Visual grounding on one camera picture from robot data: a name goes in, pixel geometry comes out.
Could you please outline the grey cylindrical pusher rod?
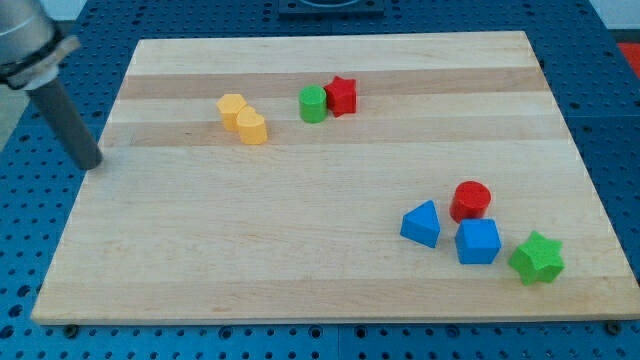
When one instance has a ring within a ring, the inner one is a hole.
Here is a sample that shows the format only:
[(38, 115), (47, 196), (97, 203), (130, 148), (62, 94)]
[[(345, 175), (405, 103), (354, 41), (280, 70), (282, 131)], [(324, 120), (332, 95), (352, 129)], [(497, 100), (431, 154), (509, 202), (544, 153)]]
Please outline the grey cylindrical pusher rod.
[(79, 111), (58, 79), (27, 91), (66, 153), (81, 170), (91, 170), (102, 162), (102, 153)]

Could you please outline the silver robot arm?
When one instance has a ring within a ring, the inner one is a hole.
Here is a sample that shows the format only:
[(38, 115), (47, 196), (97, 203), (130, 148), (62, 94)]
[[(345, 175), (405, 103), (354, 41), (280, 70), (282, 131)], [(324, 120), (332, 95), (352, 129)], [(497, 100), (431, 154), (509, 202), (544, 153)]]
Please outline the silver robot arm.
[(75, 165), (90, 170), (102, 153), (59, 80), (60, 63), (79, 48), (39, 1), (1, 0), (1, 83), (25, 91)]

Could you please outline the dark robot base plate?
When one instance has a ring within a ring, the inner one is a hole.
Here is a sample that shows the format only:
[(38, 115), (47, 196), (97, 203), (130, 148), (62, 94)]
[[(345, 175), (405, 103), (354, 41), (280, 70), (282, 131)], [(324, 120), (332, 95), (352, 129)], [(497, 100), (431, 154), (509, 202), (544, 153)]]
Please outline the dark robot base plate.
[(380, 15), (385, 11), (383, 0), (277, 0), (280, 17), (307, 15)]

